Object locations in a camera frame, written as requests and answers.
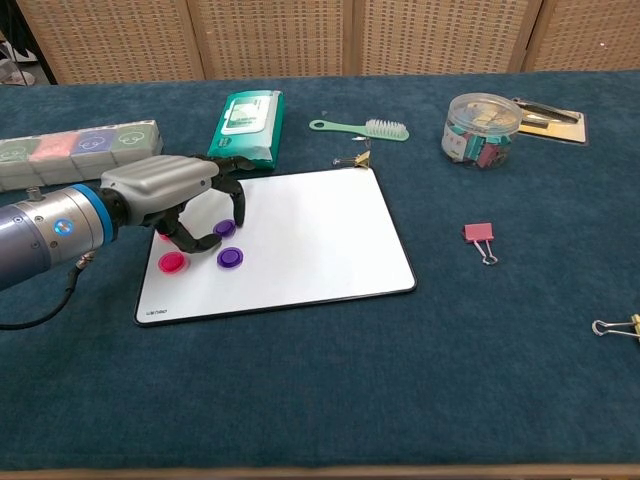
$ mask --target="round magnet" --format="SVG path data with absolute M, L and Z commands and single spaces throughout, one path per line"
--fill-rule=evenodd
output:
M 223 268 L 237 267 L 242 263 L 242 250 L 235 247 L 225 248 L 218 254 L 218 265 Z
M 185 268 L 189 263 L 187 257 L 180 252 L 170 252 L 164 254 L 158 260 L 158 267 L 164 273 L 178 273 L 180 270 Z
M 223 238 L 230 237 L 236 231 L 236 222 L 233 220 L 223 220 L 213 227 L 213 233 L 217 233 Z

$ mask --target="green brush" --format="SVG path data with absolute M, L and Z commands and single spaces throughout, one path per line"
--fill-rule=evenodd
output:
M 367 120 L 364 125 L 343 125 L 342 123 L 327 122 L 326 120 L 312 120 L 311 130 L 319 132 L 350 132 L 369 138 L 395 140 L 404 142 L 409 138 L 407 127 L 403 123 L 387 122 L 386 120 Z

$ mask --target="brush bristles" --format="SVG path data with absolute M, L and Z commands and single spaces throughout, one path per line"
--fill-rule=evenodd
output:
M 364 126 L 367 129 L 367 134 L 376 137 L 400 138 L 404 136 L 407 131 L 404 123 L 388 122 L 386 120 L 367 120 Z

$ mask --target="brush handle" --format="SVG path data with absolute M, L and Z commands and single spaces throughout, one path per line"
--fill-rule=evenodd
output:
M 349 132 L 367 135 L 364 125 L 344 125 L 342 123 L 327 122 L 326 120 L 312 120 L 309 123 L 309 128 L 318 132 Z

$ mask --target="gold binder clip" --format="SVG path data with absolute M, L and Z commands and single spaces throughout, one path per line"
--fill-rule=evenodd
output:
M 633 326 L 635 333 L 631 332 L 623 332 L 621 330 L 611 330 L 611 327 L 622 327 L 622 326 Z M 593 333 L 602 337 L 603 335 L 607 335 L 608 333 L 615 333 L 616 335 L 625 335 L 627 337 L 634 337 L 640 341 L 640 315 L 635 314 L 631 315 L 630 322 L 623 323 L 606 323 L 602 320 L 596 320 L 591 324 L 591 329 Z
M 367 150 L 364 153 L 361 153 L 357 157 L 353 158 L 334 158 L 333 166 L 334 167 L 360 167 L 360 168 L 369 168 L 369 159 L 371 158 L 371 150 Z

